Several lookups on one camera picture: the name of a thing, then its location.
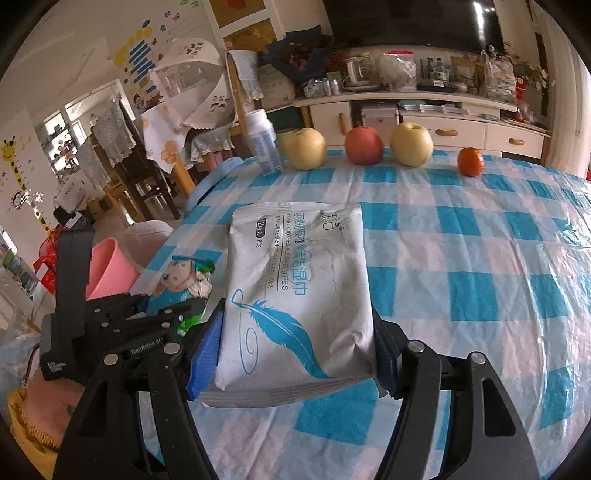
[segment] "pink cup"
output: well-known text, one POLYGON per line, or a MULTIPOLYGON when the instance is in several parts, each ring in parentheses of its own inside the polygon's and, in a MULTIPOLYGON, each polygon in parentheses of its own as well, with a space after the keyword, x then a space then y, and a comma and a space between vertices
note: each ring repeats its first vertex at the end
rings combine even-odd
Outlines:
POLYGON ((119 249, 115 238, 106 238, 92 248, 86 300, 127 293, 139 273, 119 249))

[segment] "yellow pear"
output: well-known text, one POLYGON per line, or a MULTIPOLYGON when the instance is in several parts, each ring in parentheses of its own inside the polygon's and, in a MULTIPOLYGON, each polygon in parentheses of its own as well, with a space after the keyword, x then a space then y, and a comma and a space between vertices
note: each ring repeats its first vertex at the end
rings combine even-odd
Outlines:
POLYGON ((420 167, 433 155, 433 139, 422 125, 402 122, 390 137, 392 156, 407 167, 420 167))
POLYGON ((313 128, 302 128, 285 147, 290 166, 298 170, 312 170, 326 160, 326 140, 313 128))

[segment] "drawer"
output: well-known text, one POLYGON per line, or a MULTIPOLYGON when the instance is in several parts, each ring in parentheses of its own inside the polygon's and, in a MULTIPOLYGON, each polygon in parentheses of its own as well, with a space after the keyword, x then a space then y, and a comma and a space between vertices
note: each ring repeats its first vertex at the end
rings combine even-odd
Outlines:
POLYGON ((422 125, 431 134, 436 147, 473 147, 484 149, 486 123, 458 120, 456 118, 436 118, 429 116, 404 116, 405 122, 422 125))
POLYGON ((310 105, 310 114, 314 128, 324 135, 328 147, 345 145, 347 132, 353 128, 349 102, 310 105))
POLYGON ((522 128, 487 124, 486 149, 542 158, 544 136, 522 128))

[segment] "white bottle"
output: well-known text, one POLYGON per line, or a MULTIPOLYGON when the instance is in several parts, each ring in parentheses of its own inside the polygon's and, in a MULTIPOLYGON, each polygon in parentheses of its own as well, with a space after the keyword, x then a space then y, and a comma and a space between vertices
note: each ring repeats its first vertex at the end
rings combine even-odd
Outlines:
POLYGON ((254 110, 245 115, 248 126, 248 138, 251 139, 252 148, 257 163, 261 166, 263 175, 281 173, 283 164, 277 150, 277 135, 273 124, 267 118, 263 110, 254 110))

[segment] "blue and white tablecloth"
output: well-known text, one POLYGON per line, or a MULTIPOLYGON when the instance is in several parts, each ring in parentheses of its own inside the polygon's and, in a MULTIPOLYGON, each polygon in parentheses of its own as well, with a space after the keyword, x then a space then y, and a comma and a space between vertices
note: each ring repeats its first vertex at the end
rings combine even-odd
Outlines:
MULTIPOLYGON (((358 167, 340 151, 309 172, 234 170, 172 234, 138 279, 150 292, 172 254, 216 262, 211 304, 225 295, 228 225, 253 202, 359 202, 372 302, 436 352, 486 353, 521 416, 546 478, 591 417, 591 184, 521 161, 485 157, 476 179, 455 153, 423 168, 358 167)), ((437 475, 449 395, 442 393, 426 478, 437 475)), ((221 479, 375 475, 400 402, 372 381, 276 408, 191 410, 221 479)), ((144 422, 157 452, 154 426, 144 422)))

